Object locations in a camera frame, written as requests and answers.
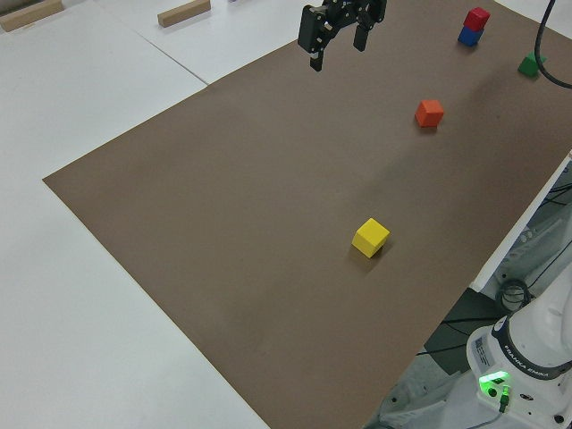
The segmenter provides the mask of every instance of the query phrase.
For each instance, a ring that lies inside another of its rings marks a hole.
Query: yellow cube
[[[359,227],[351,244],[367,257],[372,257],[382,248],[389,236],[390,232],[383,225],[370,218]]]

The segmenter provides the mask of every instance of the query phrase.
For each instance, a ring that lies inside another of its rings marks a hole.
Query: green light
[[[504,371],[499,371],[493,374],[483,375],[481,378],[479,378],[479,383],[484,384],[488,382],[496,382],[497,380],[500,380],[500,382],[502,383],[502,380],[506,380],[508,376],[509,373],[505,373]]]

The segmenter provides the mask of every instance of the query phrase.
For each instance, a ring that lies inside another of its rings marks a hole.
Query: stacked red and blue blocks
[[[458,35],[458,41],[463,45],[474,46],[478,43],[484,33],[484,25],[491,17],[491,14],[481,7],[476,7],[468,12],[463,30]]]

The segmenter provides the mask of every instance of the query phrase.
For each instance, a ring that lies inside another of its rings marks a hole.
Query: orange cube
[[[439,100],[423,100],[419,103],[415,117],[420,127],[436,127],[444,114]]]

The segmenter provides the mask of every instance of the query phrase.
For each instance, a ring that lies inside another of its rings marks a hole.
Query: green cube
[[[544,63],[546,61],[546,57],[541,56],[540,60]],[[531,52],[525,57],[524,60],[522,60],[522,63],[518,67],[518,71],[531,78],[538,75],[538,64],[534,58],[534,52]]]

